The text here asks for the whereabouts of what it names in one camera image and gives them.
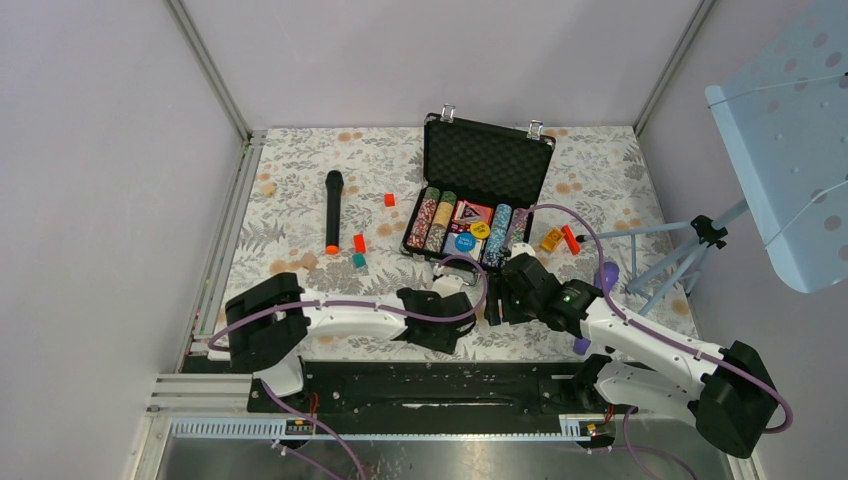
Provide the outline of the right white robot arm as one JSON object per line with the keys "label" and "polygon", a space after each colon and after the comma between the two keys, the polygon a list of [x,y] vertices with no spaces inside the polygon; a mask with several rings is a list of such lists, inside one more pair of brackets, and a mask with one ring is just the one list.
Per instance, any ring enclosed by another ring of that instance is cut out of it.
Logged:
{"label": "right white robot arm", "polygon": [[561,389],[564,399],[597,412],[633,406],[679,420],[713,447],[746,459],[779,403],[758,352],[696,340],[624,307],[579,279],[559,281],[522,252],[493,272],[489,303],[506,323],[538,320],[589,341],[592,352]]}

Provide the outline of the blue small blind button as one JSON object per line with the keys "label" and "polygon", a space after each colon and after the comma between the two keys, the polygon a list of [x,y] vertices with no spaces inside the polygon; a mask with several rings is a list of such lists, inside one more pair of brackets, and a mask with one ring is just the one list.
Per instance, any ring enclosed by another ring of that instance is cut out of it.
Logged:
{"label": "blue small blind button", "polygon": [[459,233],[454,240],[454,246],[456,250],[462,253],[473,251],[476,245],[476,237],[469,232]]}

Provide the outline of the black poker case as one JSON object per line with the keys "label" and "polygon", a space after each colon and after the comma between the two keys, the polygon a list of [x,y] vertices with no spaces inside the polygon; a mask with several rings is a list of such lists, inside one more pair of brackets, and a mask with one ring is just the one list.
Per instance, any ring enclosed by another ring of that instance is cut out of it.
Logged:
{"label": "black poker case", "polygon": [[543,125],[533,120],[525,130],[458,118],[455,106],[445,104],[441,112],[425,117],[423,133],[423,178],[415,209],[406,228],[400,251],[426,261],[447,257],[447,237],[429,250],[410,243],[415,219],[427,190],[452,192],[460,200],[487,207],[506,204],[527,209],[539,200],[553,158],[556,138],[542,133]]}

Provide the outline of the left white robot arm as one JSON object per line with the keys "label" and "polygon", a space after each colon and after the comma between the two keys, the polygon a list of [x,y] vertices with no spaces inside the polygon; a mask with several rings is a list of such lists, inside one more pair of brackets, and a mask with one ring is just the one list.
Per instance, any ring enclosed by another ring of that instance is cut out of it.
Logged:
{"label": "left white robot arm", "polygon": [[476,311],[462,291],[404,287],[383,296],[337,295],[306,289],[296,274],[282,273],[229,300],[226,325],[208,345],[228,354],[232,372],[263,381],[282,408],[296,411],[309,401],[311,388],[295,352],[302,342],[373,337],[451,354]]}

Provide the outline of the yellow big blind button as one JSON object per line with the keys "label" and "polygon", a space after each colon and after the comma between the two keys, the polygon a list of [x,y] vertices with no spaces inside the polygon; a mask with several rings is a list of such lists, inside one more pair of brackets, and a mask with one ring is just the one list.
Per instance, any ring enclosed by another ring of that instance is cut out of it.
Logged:
{"label": "yellow big blind button", "polygon": [[474,222],[469,227],[469,232],[479,240],[486,240],[491,235],[491,228],[486,222]]}

